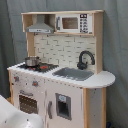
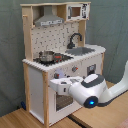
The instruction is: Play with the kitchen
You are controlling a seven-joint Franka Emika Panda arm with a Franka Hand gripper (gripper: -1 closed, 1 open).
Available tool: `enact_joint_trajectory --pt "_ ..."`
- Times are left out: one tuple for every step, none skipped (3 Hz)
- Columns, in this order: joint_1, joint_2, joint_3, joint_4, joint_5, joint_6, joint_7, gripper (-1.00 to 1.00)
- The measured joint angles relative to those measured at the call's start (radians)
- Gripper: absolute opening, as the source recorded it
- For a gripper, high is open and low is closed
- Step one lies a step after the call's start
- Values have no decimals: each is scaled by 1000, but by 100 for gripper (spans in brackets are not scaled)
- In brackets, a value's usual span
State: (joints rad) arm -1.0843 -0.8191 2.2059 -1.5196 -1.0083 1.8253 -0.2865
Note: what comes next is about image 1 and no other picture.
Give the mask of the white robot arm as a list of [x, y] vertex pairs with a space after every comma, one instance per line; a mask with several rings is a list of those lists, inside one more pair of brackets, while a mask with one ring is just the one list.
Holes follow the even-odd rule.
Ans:
[[15, 108], [0, 95], [0, 128], [44, 128], [43, 119]]

